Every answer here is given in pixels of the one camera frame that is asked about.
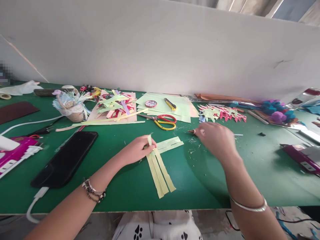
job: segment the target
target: white cloth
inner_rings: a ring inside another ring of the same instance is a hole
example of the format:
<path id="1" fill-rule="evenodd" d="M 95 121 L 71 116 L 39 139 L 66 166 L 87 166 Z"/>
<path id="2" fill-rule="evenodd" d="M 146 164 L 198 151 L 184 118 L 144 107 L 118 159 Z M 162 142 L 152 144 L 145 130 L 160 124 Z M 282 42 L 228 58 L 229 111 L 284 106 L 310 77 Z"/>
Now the white cloth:
<path id="1" fill-rule="evenodd" d="M 112 240 L 202 240 L 191 210 L 127 212 Z"/>
<path id="2" fill-rule="evenodd" d="M 33 93 L 34 89 L 43 89 L 43 87 L 38 86 L 33 80 L 31 80 L 21 85 L 0 88 L 0 93 L 21 96 L 22 94 Z"/>

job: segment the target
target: red-handled scissors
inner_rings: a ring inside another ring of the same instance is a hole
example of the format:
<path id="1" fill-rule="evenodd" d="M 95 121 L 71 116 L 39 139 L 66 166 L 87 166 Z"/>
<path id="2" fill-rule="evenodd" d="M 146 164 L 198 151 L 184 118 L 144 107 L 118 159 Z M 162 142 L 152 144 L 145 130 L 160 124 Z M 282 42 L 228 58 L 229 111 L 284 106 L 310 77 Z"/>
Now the red-handled scissors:
<path id="1" fill-rule="evenodd" d="M 156 117 L 153 117 L 153 116 L 148 116 L 148 115 L 143 115 L 143 114 L 138 114 L 139 116 L 141 117 L 145 117 L 145 118 L 150 118 L 154 121 L 154 123 L 161 129 L 163 130 L 166 130 L 166 131 L 170 131 L 170 130 L 173 130 L 176 128 L 176 118 L 174 116 L 171 116 L 171 115 L 168 115 L 168 114 L 163 114 L 163 115 L 159 115 L 159 116 L 156 116 Z M 173 127 L 172 128 L 165 128 L 165 127 L 162 127 L 159 123 L 162 123 L 162 124 L 170 124 L 172 125 Z"/>

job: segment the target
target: charging cable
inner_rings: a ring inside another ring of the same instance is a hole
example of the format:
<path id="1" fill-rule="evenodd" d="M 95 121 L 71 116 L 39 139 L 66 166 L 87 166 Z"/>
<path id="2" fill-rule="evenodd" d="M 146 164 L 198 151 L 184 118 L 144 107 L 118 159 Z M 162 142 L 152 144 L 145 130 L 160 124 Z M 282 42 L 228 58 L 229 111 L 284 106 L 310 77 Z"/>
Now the charging cable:
<path id="1" fill-rule="evenodd" d="M 40 222 L 40 220 L 35 219 L 31 216 L 31 210 L 32 210 L 33 206 L 35 205 L 35 203 L 39 200 L 39 198 L 42 198 L 44 196 L 44 194 L 48 191 L 48 189 L 49 189 L 49 187 L 42 187 L 37 192 L 37 194 L 34 196 L 33 202 L 31 203 L 31 205 L 29 206 L 28 211 L 27 211 L 27 219 L 30 222 L 36 223 L 36 224 L 38 224 Z"/>
<path id="2" fill-rule="evenodd" d="M 61 118 L 63 116 L 59 116 L 59 117 L 55 117 L 55 118 L 51 118 L 51 119 L 47 119 L 47 120 L 42 120 L 42 121 L 37 121 L 37 122 L 27 122 L 27 123 L 20 123 L 18 125 L 15 125 L 15 126 L 12 126 L 10 128 L 8 128 L 7 130 L 5 130 L 3 133 L 0 133 L 0 136 L 2 136 L 3 134 L 9 132 L 11 129 L 15 128 L 15 127 L 19 127 L 19 126 L 23 126 L 23 125 L 27 125 L 27 124 L 34 124 L 34 123 L 41 123 L 41 122 L 49 122 L 51 120 L 55 120 L 55 119 L 58 119 L 58 118 Z"/>

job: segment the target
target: tape roll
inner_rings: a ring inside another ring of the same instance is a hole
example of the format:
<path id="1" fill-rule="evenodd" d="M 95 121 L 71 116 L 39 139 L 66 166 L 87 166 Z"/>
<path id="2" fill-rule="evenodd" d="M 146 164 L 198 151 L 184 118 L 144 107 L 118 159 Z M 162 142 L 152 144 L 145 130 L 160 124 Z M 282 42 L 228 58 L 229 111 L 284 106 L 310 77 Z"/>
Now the tape roll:
<path id="1" fill-rule="evenodd" d="M 11 95 L 6 94 L 6 93 L 0 93 L 0 98 L 9 100 L 11 98 Z"/>

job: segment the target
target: pink cardboard sheet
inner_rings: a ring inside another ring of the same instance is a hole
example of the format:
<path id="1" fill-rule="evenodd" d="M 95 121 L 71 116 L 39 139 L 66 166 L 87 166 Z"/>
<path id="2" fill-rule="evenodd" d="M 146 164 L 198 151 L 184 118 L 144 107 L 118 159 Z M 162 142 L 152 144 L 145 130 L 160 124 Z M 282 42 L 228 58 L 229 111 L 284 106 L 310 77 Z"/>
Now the pink cardboard sheet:
<path id="1" fill-rule="evenodd" d="M 134 93 L 134 92 L 131 92 L 131 93 L 121 92 L 121 93 L 126 94 L 126 95 L 131 95 L 130 98 L 132 99 L 132 101 L 134 101 L 136 99 L 136 93 Z M 108 94 L 108 92 L 106 92 L 105 90 L 102 90 L 101 95 L 104 95 L 104 94 Z M 134 108 L 133 111 L 137 112 L 136 103 L 128 103 L 127 105 L 133 107 Z M 102 114 L 98 113 L 98 106 L 99 106 L 99 103 L 97 103 L 94 106 L 90 116 L 88 117 L 88 121 L 107 119 L 108 112 L 104 112 Z M 135 122 L 135 121 L 137 121 L 137 115 L 131 116 L 128 118 L 123 118 L 120 120 L 120 122 Z"/>

